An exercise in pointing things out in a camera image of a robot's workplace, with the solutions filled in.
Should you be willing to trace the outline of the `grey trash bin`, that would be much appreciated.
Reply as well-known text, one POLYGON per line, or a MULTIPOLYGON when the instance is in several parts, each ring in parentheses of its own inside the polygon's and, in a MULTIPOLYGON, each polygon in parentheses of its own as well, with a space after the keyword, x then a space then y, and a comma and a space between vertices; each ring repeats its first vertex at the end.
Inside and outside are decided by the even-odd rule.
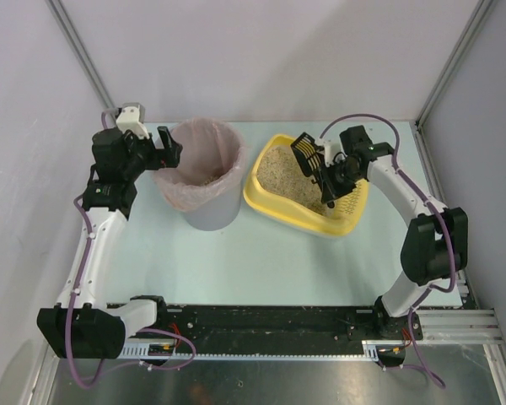
POLYGON ((240 210, 241 183, 192 212, 181 212, 188 224, 198 230, 220 230, 236 218, 240 210))

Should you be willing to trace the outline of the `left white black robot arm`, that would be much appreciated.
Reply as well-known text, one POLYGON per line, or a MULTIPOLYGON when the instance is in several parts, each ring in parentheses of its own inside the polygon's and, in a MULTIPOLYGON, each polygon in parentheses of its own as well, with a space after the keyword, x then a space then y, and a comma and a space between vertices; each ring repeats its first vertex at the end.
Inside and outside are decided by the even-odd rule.
POLYGON ((160 148, 151 137, 116 127, 92 137, 94 163, 85 190, 74 201, 83 219, 76 256, 57 302, 40 309, 36 321, 62 359, 116 359, 129 337, 166 316, 161 296, 137 295, 117 307, 105 297, 105 278, 130 218, 137 178, 180 163, 183 148, 169 128, 160 126, 158 134, 160 148))

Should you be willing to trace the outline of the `yellow litter box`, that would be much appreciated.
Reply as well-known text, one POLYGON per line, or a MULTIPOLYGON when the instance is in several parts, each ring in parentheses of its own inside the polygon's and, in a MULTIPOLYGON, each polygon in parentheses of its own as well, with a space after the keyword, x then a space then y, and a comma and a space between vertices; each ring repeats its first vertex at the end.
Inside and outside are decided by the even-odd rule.
POLYGON ((286 134, 273 136, 253 164, 244 187, 244 199, 257 212, 298 230, 325 237, 342 237, 358 224, 366 206, 369 186, 360 181, 351 194, 335 202, 325 215, 317 213, 298 202, 267 190, 261 179, 261 162, 275 148, 289 149, 293 138, 286 134))

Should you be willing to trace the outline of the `black slotted litter scoop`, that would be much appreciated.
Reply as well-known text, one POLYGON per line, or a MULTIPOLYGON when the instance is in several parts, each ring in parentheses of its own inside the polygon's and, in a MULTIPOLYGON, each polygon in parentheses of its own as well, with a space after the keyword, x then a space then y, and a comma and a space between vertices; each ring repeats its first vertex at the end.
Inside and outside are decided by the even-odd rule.
POLYGON ((290 145, 302 174, 306 178, 312 178, 321 192, 321 203, 328 208, 334 208, 335 197, 333 187, 329 181, 328 171, 321 147, 315 143, 315 139, 307 132, 303 132, 290 145))

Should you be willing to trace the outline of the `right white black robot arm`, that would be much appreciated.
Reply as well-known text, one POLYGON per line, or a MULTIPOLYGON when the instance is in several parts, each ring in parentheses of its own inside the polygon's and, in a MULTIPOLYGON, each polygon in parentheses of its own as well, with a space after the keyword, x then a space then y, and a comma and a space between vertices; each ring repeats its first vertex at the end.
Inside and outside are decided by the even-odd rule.
POLYGON ((406 235, 401 246, 401 273, 379 298, 390 318, 411 316, 433 291, 451 293, 466 266, 468 216, 426 193, 399 162, 399 142, 376 143, 362 126, 349 127, 335 142, 318 138, 315 158, 321 185, 330 199, 358 181, 381 191, 400 214, 406 235))

